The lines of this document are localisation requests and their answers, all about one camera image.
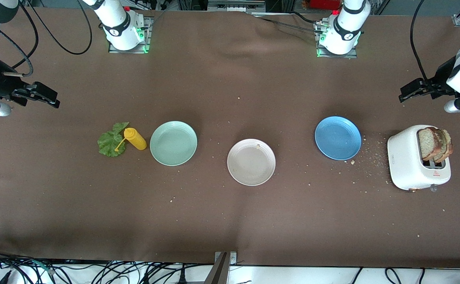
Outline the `brown bread slice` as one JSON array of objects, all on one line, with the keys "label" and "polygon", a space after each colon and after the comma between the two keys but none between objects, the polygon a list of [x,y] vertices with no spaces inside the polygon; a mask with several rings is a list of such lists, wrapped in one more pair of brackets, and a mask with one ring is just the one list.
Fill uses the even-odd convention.
[{"label": "brown bread slice", "polygon": [[453,144],[451,135],[444,129],[439,129],[438,133],[441,138],[442,146],[440,152],[435,155],[433,161],[435,164],[442,163],[446,158],[448,158],[453,153]]},{"label": "brown bread slice", "polygon": [[437,155],[442,147],[437,128],[426,127],[417,132],[421,159],[428,161]]}]

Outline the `green lettuce leaf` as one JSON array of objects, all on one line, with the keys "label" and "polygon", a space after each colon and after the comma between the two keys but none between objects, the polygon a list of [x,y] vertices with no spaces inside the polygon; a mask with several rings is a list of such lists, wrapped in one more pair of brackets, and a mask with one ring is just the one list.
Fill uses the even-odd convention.
[{"label": "green lettuce leaf", "polygon": [[115,123],[110,131],[102,133],[97,140],[99,153],[101,155],[106,157],[117,157],[125,152],[127,146],[123,132],[128,125],[129,122]]}]

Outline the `yellow mustard squeeze bottle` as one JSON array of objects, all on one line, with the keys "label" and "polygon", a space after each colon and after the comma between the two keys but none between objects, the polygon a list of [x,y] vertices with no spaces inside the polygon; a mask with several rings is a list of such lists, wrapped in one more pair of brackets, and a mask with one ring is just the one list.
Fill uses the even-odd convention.
[{"label": "yellow mustard squeeze bottle", "polygon": [[123,132],[123,139],[120,143],[116,146],[114,151],[118,153],[119,148],[121,145],[127,140],[127,142],[131,143],[136,149],[144,150],[147,148],[146,140],[137,132],[136,129],[128,127],[124,129]]}]

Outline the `blue plate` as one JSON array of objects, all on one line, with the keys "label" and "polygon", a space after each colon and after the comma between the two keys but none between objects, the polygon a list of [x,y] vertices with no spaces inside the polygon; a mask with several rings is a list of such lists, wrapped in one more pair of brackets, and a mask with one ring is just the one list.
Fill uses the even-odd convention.
[{"label": "blue plate", "polygon": [[363,144],[357,126],[340,116],[330,116],[321,120],[317,124],[313,138],[321,153],[337,161],[355,157]]}]

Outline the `mint green plate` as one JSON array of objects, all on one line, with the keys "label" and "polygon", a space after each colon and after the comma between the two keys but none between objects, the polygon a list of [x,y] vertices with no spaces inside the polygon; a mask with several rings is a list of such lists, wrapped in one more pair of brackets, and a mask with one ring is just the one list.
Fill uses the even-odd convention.
[{"label": "mint green plate", "polygon": [[153,132],[149,148],[153,158],[165,166],[179,166],[190,160],[197,150],[194,129],[182,121],[169,121]]}]

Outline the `beige plate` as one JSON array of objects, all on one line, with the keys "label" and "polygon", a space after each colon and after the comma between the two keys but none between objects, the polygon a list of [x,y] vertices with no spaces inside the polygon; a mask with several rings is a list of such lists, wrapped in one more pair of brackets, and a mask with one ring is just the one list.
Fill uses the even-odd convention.
[{"label": "beige plate", "polygon": [[276,157],[265,142],[249,138],[237,142],[230,149],[227,168],[232,178],[241,185],[258,186],[273,176]]}]

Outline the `white two-slot toaster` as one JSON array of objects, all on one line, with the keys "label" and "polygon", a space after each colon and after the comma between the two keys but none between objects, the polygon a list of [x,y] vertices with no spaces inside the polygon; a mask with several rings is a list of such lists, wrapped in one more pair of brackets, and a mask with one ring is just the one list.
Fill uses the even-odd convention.
[{"label": "white two-slot toaster", "polygon": [[437,186],[444,185],[451,178],[449,157],[439,164],[435,164],[433,158],[428,161],[421,159],[417,132],[426,127],[433,126],[410,126],[391,136],[387,142],[391,180],[399,189],[414,192],[430,188],[435,192]]}]

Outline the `red box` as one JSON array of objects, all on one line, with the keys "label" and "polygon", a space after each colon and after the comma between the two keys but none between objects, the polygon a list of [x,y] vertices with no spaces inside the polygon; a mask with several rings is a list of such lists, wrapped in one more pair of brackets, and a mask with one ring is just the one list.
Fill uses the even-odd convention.
[{"label": "red box", "polygon": [[308,0],[311,9],[338,10],[342,0]]}]

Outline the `brown tablecloth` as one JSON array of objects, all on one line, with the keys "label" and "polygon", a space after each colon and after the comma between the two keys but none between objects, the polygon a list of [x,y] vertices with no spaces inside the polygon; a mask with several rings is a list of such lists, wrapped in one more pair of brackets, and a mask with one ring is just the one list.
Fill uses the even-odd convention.
[{"label": "brown tablecloth", "polygon": [[[460,114],[449,97],[399,103],[420,76],[410,17],[372,16],[356,59],[319,58],[311,34],[252,15],[166,11],[148,54],[109,54],[92,11],[91,48],[64,52],[38,20],[28,82],[58,92],[0,118],[0,253],[34,258],[245,265],[460,267]],[[313,138],[324,118],[352,121],[358,154],[326,157]],[[149,141],[169,121],[197,134],[194,156],[157,162]],[[98,139],[129,122],[147,148],[117,157]],[[387,143],[413,125],[452,138],[451,178],[437,191],[396,187]],[[258,186],[230,175],[237,142],[273,149]]]}]

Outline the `grey power strip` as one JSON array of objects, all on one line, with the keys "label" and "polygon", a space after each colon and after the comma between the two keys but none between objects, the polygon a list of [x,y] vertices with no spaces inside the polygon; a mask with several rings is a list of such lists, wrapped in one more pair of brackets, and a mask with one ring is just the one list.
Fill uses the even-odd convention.
[{"label": "grey power strip", "polygon": [[265,0],[208,0],[207,11],[242,11],[265,13]]}]

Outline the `dark metal pole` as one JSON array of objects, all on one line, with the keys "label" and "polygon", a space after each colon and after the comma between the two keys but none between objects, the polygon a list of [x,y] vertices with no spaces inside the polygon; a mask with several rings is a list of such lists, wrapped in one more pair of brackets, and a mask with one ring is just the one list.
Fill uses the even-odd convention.
[{"label": "dark metal pole", "polygon": [[203,284],[227,284],[231,260],[230,252],[220,252]]}]

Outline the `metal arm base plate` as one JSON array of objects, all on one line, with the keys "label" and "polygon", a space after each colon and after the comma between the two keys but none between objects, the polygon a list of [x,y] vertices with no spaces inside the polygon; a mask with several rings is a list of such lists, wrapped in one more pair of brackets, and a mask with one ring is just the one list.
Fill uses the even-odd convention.
[{"label": "metal arm base plate", "polygon": [[334,17],[325,17],[320,21],[313,24],[316,32],[316,47],[317,56],[336,59],[356,59],[356,45],[358,37],[361,34],[359,31],[355,37],[350,40],[340,40],[335,37],[338,36],[332,29],[332,22]]},{"label": "metal arm base plate", "polygon": [[123,39],[114,40],[119,47],[130,47],[127,50],[120,50],[111,40],[109,41],[108,52],[114,54],[147,54],[151,45],[154,18],[137,15],[135,23],[131,24],[125,32]]}]

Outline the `silver metal bracket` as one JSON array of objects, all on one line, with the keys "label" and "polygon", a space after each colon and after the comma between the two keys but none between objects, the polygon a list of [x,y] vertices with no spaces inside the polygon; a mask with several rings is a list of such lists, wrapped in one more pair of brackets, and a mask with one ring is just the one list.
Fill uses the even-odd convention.
[{"label": "silver metal bracket", "polygon": [[[219,256],[224,253],[222,251],[218,251],[215,253],[215,258],[214,258],[214,263],[216,263],[216,261],[218,260]],[[235,251],[231,251],[231,252],[227,252],[227,256],[228,258],[230,259],[230,265],[236,265],[237,264],[237,252]]]}]

